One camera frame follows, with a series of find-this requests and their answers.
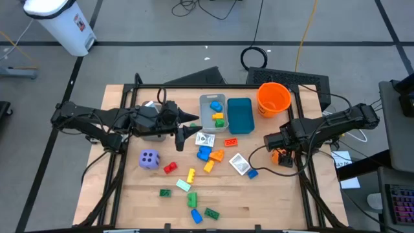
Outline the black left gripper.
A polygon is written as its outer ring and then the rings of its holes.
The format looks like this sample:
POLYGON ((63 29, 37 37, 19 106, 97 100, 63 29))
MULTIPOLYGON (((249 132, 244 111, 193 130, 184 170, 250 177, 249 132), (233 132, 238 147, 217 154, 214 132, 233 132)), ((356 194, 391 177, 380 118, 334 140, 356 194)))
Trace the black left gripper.
POLYGON ((154 107, 139 105, 132 108, 132 111, 132 135, 143 137, 173 134, 177 151, 183 151, 185 140, 202 129, 202 126, 182 126, 179 128, 178 117, 180 123, 185 123, 198 120, 199 116, 185 113, 181 108, 178 109, 174 101, 168 100, 162 105, 159 113, 154 107))

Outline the mint green toy brick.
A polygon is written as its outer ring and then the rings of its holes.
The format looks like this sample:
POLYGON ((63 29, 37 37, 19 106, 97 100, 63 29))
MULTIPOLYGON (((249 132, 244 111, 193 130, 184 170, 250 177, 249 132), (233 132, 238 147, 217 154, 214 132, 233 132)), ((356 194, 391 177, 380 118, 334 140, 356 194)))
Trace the mint green toy brick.
POLYGON ((185 192, 188 192, 191 188, 191 185, 188 184, 187 182, 179 179, 176 183, 176 186, 179 187, 180 189, 184 190, 185 192))

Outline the black and white card box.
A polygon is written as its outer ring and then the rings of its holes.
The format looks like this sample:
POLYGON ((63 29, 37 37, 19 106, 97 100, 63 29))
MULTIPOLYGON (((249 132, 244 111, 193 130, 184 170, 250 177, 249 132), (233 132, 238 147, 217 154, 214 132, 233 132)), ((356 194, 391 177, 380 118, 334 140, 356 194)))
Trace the black and white card box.
POLYGON ((195 144, 198 146, 213 147, 215 142, 215 135, 209 133, 198 132, 195 139, 195 144))

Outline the clear grey plastic bin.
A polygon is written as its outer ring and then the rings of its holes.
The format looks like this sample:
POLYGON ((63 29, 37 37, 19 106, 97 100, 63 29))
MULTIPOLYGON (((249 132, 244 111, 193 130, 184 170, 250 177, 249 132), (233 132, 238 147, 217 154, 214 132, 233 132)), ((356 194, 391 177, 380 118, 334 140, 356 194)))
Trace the clear grey plastic bin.
POLYGON ((227 130, 229 123, 228 123, 228 115, 227 115, 227 105, 226 105, 226 97, 224 94, 203 94, 199 98, 199 105, 200 105, 200 121, 202 126, 202 131, 205 133, 221 133, 227 130), (217 112, 213 110, 210 106, 212 102, 218 102, 222 107, 223 113, 223 120, 224 126, 223 127, 216 127, 215 120, 213 119, 213 115, 217 112))

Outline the grey plastic tray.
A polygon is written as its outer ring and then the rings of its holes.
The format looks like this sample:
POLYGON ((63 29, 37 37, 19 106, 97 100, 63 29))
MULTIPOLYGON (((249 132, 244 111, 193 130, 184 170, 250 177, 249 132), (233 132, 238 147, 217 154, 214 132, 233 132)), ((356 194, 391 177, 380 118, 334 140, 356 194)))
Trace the grey plastic tray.
MULTIPOLYGON (((160 113, 161 105, 154 103, 154 101, 145 101, 143 102, 143 105, 146 107, 155 108, 157 110, 157 113, 160 113)), ((163 142, 165 141, 165 139, 166 139, 165 135, 151 135, 151 136, 142 137, 142 140, 153 141, 153 142, 163 142)))

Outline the large blue toy block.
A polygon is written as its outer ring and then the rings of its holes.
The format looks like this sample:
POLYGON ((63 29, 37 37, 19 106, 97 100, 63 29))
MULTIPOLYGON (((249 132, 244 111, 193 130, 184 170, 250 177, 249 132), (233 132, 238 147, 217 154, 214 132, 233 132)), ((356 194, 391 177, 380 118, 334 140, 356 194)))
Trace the large blue toy block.
POLYGON ((208 162, 211 152, 212 152, 211 147, 200 146, 199 151, 197 152, 197 157, 202 161, 208 162))

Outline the silver-backed playing card box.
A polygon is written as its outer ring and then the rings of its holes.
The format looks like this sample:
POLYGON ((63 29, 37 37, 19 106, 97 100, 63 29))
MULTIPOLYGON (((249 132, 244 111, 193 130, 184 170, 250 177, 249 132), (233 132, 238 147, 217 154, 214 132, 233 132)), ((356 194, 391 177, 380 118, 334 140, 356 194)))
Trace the silver-backed playing card box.
POLYGON ((248 161, 240 153, 237 153, 236 155, 234 155, 229 160, 229 163, 241 176, 243 176, 245 173, 247 173, 251 169, 251 166, 248 163, 248 161))

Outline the teal plastic tray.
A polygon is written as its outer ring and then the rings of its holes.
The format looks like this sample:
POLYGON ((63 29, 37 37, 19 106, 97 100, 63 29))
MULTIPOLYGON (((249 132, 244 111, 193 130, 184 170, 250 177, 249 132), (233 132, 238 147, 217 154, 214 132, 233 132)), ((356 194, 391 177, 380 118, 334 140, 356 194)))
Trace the teal plastic tray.
POLYGON ((231 134, 249 134, 255 129, 251 99, 229 98, 227 110, 228 127, 231 134))

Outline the orange pumpkin bucket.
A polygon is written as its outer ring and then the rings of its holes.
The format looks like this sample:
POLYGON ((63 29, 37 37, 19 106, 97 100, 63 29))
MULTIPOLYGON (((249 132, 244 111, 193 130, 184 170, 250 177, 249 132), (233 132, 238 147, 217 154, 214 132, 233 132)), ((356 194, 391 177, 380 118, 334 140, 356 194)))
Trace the orange pumpkin bucket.
POLYGON ((268 82, 257 90, 257 110, 265 118, 272 118, 287 110, 292 101, 290 91, 282 84, 268 82))

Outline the black desk leg bar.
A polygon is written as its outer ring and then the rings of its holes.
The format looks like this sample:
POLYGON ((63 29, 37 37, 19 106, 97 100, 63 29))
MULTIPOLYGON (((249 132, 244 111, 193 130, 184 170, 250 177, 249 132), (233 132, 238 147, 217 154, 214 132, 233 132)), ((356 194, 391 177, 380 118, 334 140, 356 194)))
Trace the black desk leg bar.
POLYGON ((337 169, 339 181, 348 180, 360 175, 375 172, 379 167, 392 168, 389 150, 381 151, 368 158, 353 162, 337 169))

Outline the black computer case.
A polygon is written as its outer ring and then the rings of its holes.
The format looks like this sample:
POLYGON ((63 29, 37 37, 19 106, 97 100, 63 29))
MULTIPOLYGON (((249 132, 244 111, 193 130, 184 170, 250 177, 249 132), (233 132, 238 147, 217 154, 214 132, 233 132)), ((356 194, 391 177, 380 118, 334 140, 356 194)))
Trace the black computer case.
POLYGON ((290 87, 293 85, 297 94, 298 85, 314 85, 318 92, 318 100, 321 110, 326 110, 331 105, 329 77, 302 72, 289 72, 275 69, 251 67, 248 71, 246 84, 262 84, 266 82, 277 82, 290 87))

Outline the dark grey desk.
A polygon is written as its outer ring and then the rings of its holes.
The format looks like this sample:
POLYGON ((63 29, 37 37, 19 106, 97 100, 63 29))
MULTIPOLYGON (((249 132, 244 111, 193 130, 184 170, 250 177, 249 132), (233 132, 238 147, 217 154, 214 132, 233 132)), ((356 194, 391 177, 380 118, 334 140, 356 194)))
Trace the dark grey desk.
POLYGON ((389 205, 386 199, 385 184, 397 184, 404 186, 414 186, 414 173, 401 172, 398 170, 391 170, 388 168, 378 169, 378 182, 380 193, 382 195, 382 219, 387 227, 386 232, 399 232, 399 233, 414 233, 414 226, 407 225, 395 225, 389 213, 389 205))

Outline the backlit keyboard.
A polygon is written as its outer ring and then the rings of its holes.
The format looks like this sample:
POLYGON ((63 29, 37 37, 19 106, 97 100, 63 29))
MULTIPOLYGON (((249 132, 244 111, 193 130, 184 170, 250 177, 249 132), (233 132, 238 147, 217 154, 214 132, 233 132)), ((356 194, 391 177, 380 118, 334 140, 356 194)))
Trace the backlit keyboard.
POLYGON ((385 191, 393 223, 414 226, 414 186, 385 184, 385 191))

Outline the grey floor stand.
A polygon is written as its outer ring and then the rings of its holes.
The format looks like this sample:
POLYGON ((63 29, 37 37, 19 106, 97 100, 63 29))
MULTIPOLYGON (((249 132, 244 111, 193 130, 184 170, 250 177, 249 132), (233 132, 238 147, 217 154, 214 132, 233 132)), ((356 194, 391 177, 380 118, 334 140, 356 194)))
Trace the grey floor stand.
POLYGON ((29 78, 35 80, 38 70, 36 68, 17 68, 0 66, 0 77, 6 78, 29 78))

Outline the black chair base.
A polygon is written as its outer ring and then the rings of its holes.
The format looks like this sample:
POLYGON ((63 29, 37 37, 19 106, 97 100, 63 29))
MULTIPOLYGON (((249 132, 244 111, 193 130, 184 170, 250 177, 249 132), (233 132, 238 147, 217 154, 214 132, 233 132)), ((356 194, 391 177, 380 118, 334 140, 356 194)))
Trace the black chair base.
POLYGON ((11 103, 6 101, 0 101, 0 122, 2 122, 6 117, 9 117, 13 114, 11 109, 11 103))

